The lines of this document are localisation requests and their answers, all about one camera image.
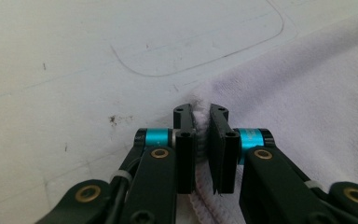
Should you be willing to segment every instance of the white surface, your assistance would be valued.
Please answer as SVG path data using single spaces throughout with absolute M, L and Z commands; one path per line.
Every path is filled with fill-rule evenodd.
M 203 79 L 358 14 L 358 1 L 270 3 L 282 16 L 280 35 L 191 69 L 184 68 L 211 58 L 189 54 L 176 68 L 157 58 L 154 66 L 164 67 L 164 73 L 183 71 L 148 77 L 117 57 L 113 26 L 127 13 L 112 13 L 117 1 L 0 1 L 0 223 L 34 222 L 75 183 L 107 180 L 136 130 L 172 126 L 172 109 L 187 103 L 187 93 Z M 164 11 L 163 6 L 155 4 L 154 10 Z M 154 27 L 160 22 L 166 24 L 154 20 Z M 124 37 L 138 44 L 139 38 Z M 208 52 L 210 45 L 202 47 Z M 139 73 L 164 75 L 150 73 L 150 64 L 134 59 L 128 58 Z M 187 211 L 186 200 L 179 201 L 178 222 L 194 221 L 180 212 Z

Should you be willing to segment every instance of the curved line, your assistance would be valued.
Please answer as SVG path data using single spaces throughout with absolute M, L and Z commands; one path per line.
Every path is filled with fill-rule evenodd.
M 121 58 L 118 56 L 116 50 L 114 49 L 114 47 L 113 47 L 112 45 L 110 45 L 110 47 L 111 47 L 113 53 L 115 54 L 115 56 L 117 56 L 117 60 L 118 60 L 126 69 L 128 69 L 129 71 L 133 72 L 133 73 L 136 74 L 136 75 L 139 75 L 139 76 L 142 76 L 142 77 L 167 77 L 167 76 L 175 75 L 175 74 L 178 74 L 178 73 L 180 73 L 180 72 L 185 72 L 185 71 L 188 71 L 188 70 L 190 70 L 190 69 L 193 69 L 193 68 L 196 68 L 196 67 L 200 67 L 200 66 L 203 66 L 203 65 L 205 65 L 205 64 L 207 64 L 207 63 L 212 63 L 212 62 L 215 62 L 215 61 L 220 60 L 220 59 L 222 59 L 222 58 L 226 58 L 226 57 L 228 57 L 228 56 L 231 56 L 231 55 L 237 54 L 237 53 L 239 53 L 239 52 L 245 51 L 245 50 L 247 50 L 247 49 L 253 48 L 253 47 L 257 46 L 257 45 L 263 44 L 263 43 L 265 43 L 265 42 L 267 42 L 267 41 L 270 41 L 271 39 L 273 39 L 273 38 L 275 38 L 275 37 L 281 35 L 281 34 L 283 33 L 283 30 L 284 30 L 284 27 L 285 27 L 285 24 L 286 24 L 286 23 L 285 23 L 285 17 L 287 17 L 287 16 L 286 16 L 283 12 L 281 12 L 281 9 L 280 9 L 278 6 L 276 6 L 276 4 L 275 4 L 275 2 L 274 2 L 273 0 L 266 0 L 266 2 L 277 12 L 277 14 L 279 15 L 279 17 L 280 17 L 280 19 L 281 19 L 282 27 L 281 27 L 281 30 L 280 30 L 279 33 L 277 33 L 276 35 L 274 35 L 274 36 L 272 36 L 272 37 L 270 37 L 270 38 L 268 38 L 268 39 L 265 39 L 265 40 L 263 40 L 263 41 L 261 41 L 261 42 L 258 42 L 258 43 L 256 43 L 256 44 L 253 44 L 253 45 L 251 45 L 251 46 L 248 46 L 248 47 L 246 47 L 246 48 L 244 48 L 244 49 L 239 49 L 239 50 L 234 51 L 234 52 L 232 52 L 232 53 L 226 54 L 226 55 L 224 55 L 224 56 L 222 56 L 222 57 L 219 57 L 219 58 L 216 58 L 216 59 L 212 59 L 212 60 L 210 60 L 210 61 L 208 61 L 208 62 L 205 62 L 205 63 L 200 63 L 200 64 L 197 64 L 197 65 L 193 65 L 193 66 L 190 66 L 190 67 L 188 67 L 188 68 L 181 69 L 181 70 L 179 70 L 179 71 L 170 72 L 170 73 L 167 73 L 167 74 L 165 74 L 165 75 L 148 75 L 148 74 L 145 74 L 145 73 L 138 72 L 138 71 L 136 71 L 135 69 L 131 68 L 129 65 L 126 65 L 126 63 L 124 63 L 124 62 L 121 60 Z M 296 30 L 296 35 L 295 35 L 293 38 L 291 38 L 291 39 L 294 39 L 294 38 L 296 38 L 297 36 L 298 36 L 298 31 Z

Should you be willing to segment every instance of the terry cloth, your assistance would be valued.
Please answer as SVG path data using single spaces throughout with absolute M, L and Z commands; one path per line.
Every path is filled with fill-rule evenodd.
M 206 161 L 210 104 L 226 107 L 231 128 L 267 128 L 277 147 L 328 191 L 358 183 L 358 16 L 301 37 L 201 84 L 191 95 L 200 134 L 197 189 L 201 223 L 244 223 L 234 194 L 213 195 Z

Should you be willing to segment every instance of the stain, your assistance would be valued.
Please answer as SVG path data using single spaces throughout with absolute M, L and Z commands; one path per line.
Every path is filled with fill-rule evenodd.
M 112 127 L 115 127 L 122 122 L 131 123 L 132 121 L 133 121 L 133 115 L 129 115 L 127 117 L 114 115 L 112 117 L 109 117 L 109 122 L 112 124 Z
M 110 119 L 110 122 L 112 123 L 112 125 L 115 125 L 115 126 L 117 125 L 116 122 L 115 122 L 115 120 L 116 120 L 116 115 L 110 117 L 109 119 Z

